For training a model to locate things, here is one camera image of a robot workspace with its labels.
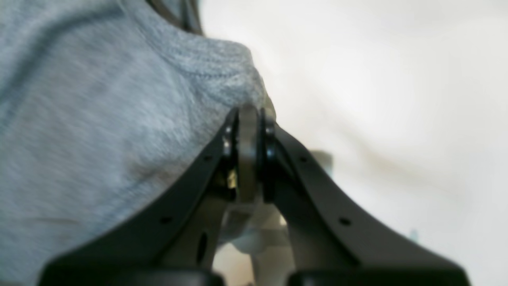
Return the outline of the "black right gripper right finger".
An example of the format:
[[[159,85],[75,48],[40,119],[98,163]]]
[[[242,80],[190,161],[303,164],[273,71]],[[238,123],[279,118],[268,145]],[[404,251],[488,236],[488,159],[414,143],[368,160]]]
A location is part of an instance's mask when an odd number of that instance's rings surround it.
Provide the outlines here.
[[[458,264],[419,246],[350,199],[296,138],[260,112],[263,197],[287,222],[289,286],[468,286]]]

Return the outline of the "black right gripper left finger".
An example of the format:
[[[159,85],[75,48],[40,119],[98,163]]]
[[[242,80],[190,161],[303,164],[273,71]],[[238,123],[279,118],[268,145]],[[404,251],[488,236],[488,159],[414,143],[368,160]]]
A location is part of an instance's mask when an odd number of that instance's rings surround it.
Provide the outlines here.
[[[223,286],[211,270],[223,216],[238,109],[156,201],[98,239],[50,262],[40,286]]]

